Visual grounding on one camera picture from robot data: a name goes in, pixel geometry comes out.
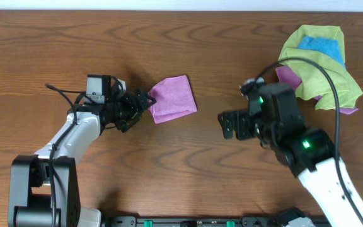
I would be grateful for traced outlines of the purple microfibre cloth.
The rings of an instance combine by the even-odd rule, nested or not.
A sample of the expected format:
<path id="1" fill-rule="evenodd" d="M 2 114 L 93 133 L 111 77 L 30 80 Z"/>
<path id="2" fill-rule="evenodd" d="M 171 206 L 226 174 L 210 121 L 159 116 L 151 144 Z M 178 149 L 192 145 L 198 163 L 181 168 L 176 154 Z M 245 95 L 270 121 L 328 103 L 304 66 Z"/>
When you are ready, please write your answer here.
<path id="1" fill-rule="evenodd" d="M 156 124 L 198 111 L 187 75 L 166 78 L 153 86 L 148 94 L 156 99 L 156 103 L 149 107 Z"/>

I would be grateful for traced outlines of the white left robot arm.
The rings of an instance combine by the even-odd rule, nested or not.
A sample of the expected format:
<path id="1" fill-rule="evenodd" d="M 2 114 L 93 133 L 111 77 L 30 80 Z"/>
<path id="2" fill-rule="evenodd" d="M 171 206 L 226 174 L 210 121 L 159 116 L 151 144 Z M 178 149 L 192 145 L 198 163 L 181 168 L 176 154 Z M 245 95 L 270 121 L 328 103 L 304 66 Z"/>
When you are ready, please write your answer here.
<path id="1" fill-rule="evenodd" d="M 99 209 L 81 205 L 77 164 L 110 124 L 126 132 L 155 103 L 155 98 L 140 89 L 104 95 L 78 92 L 53 139 L 35 154 L 13 160 L 9 226 L 103 226 Z"/>

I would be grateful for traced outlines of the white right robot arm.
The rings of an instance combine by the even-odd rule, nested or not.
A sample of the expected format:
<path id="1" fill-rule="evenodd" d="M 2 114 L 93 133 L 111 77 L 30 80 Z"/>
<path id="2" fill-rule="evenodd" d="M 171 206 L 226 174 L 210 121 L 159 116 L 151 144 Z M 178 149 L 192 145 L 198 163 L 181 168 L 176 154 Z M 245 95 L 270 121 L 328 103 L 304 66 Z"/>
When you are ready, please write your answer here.
<path id="1" fill-rule="evenodd" d="M 258 138 L 287 166 L 318 203 L 332 226 L 363 226 L 363 200 L 345 163 L 322 129 L 306 127 L 298 110 L 220 113 L 226 139 Z"/>

